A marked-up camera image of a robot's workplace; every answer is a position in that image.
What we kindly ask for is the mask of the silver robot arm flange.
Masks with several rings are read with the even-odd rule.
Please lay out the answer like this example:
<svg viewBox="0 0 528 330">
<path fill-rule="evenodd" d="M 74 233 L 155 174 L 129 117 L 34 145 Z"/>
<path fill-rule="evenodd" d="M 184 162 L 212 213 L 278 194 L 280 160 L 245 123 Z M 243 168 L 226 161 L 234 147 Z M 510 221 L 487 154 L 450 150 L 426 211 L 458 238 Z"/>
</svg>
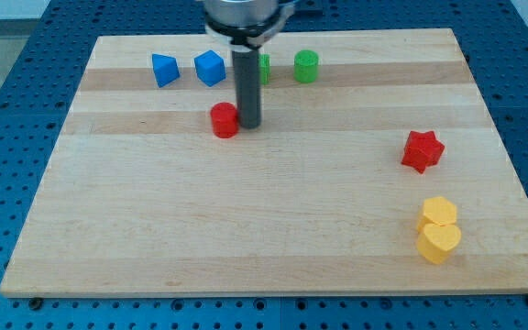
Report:
<svg viewBox="0 0 528 330">
<path fill-rule="evenodd" d="M 205 31 L 234 52 L 258 50 L 280 33 L 297 1 L 203 0 Z"/>
</svg>

